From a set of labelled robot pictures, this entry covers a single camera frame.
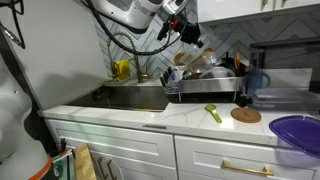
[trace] white upper cabinet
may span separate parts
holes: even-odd
[[[198,22],[204,23],[286,9],[301,10],[320,5],[320,0],[197,0],[197,3]]]
[[[320,4],[320,0],[277,0],[276,10]]]
[[[198,21],[241,17],[274,9],[274,0],[198,0]]]

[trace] faucet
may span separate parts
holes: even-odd
[[[119,32],[115,32],[113,34],[113,36],[125,36],[130,41],[132,49],[136,50],[136,47],[135,47],[135,45],[133,43],[132,38],[127,33],[119,31]],[[114,61],[113,61],[113,59],[111,57],[110,43],[111,43],[111,40],[109,39],[107,41],[107,47],[108,47],[108,51],[109,51],[109,58],[110,58],[110,64],[111,64],[111,70],[112,70],[112,77],[115,79],[117,77],[117,75],[116,75],[116,70],[115,70],[115,67],[114,67]],[[134,54],[133,60],[134,60],[134,62],[136,64],[138,83],[142,83],[144,81],[144,79],[148,78],[148,75],[147,74],[143,74],[141,72],[140,63],[139,63],[139,57],[137,55]]]

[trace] white robot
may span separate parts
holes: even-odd
[[[187,0],[133,0],[128,11],[120,10],[107,0],[82,0],[82,2],[93,12],[98,21],[100,14],[135,33],[146,32],[151,20],[157,14],[164,21],[164,26],[158,36],[159,40],[165,38],[168,32],[170,36],[170,31],[174,30],[180,33],[181,41],[194,43],[198,46],[202,45],[199,40],[198,24],[187,22],[186,14],[183,15],[180,12]],[[23,7],[23,0],[0,0],[0,8],[5,6],[12,8],[11,5],[17,3]],[[17,20],[15,21],[17,29],[19,29]],[[0,31],[8,36],[8,41],[11,39],[25,48],[20,30],[18,30],[20,40],[1,22]],[[159,52],[161,51],[135,51],[135,54],[152,55]],[[0,180],[40,179],[52,164],[52,160],[46,154],[42,144],[25,131],[24,121],[30,112],[30,98],[12,76],[0,53]]]

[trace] green utensil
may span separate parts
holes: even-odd
[[[212,114],[213,118],[216,120],[217,123],[222,123],[222,120],[220,119],[220,116],[217,113],[216,105],[208,104],[205,109]]]

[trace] dish rack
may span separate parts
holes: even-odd
[[[160,77],[161,84],[169,100],[177,97],[174,103],[182,103],[185,96],[193,99],[206,99],[210,101],[213,98],[229,98],[224,99],[224,102],[238,102],[242,88],[245,84],[245,77],[224,77],[224,78],[210,78],[210,79],[193,79],[193,80],[176,80],[170,82],[170,75],[172,73],[171,67]]]

